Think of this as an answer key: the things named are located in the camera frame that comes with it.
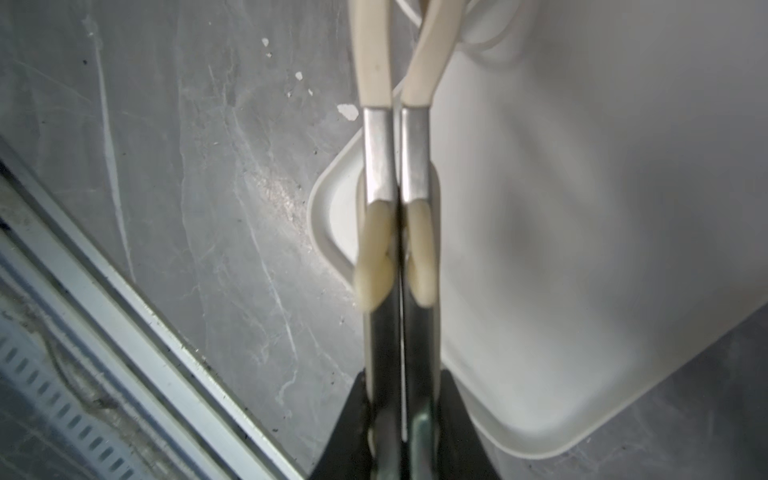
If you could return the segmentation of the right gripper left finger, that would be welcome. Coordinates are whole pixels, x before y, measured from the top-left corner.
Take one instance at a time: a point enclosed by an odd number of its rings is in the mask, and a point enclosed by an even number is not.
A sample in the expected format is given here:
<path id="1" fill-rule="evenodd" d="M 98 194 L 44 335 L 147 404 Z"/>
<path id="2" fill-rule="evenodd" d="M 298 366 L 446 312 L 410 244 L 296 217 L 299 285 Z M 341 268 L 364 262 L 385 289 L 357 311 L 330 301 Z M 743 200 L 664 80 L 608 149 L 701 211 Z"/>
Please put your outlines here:
<path id="1" fill-rule="evenodd" d="M 373 466 L 368 441 L 370 425 L 371 412 L 365 371 L 361 371 L 352 384 L 327 445 L 308 478 L 370 479 Z"/>

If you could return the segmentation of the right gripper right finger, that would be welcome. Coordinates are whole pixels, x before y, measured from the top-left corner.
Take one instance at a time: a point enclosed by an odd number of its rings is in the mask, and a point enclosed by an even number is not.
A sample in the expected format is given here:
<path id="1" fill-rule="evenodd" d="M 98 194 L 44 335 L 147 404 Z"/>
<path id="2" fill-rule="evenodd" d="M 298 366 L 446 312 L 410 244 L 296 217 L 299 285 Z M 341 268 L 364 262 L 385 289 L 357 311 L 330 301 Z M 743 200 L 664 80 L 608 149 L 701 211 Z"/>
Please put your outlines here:
<path id="1" fill-rule="evenodd" d="M 482 445 L 457 384 L 447 369 L 443 369 L 440 376 L 438 423 L 439 479 L 500 479 Z"/>

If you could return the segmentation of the metal tongs with cream tips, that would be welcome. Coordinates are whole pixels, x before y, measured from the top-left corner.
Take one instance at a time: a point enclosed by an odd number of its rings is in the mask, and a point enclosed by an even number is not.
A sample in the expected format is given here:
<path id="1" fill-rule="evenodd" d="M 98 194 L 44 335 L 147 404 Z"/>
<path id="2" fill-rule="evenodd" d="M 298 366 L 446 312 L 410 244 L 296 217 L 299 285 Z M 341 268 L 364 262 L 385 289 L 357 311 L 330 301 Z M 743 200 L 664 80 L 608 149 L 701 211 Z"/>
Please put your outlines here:
<path id="1" fill-rule="evenodd" d="M 353 290 L 362 311 L 366 444 L 375 479 L 438 475 L 440 186 L 430 111 L 466 5 L 428 1 L 402 90 L 392 85 L 391 5 L 350 5 L 363 113 Z"/>

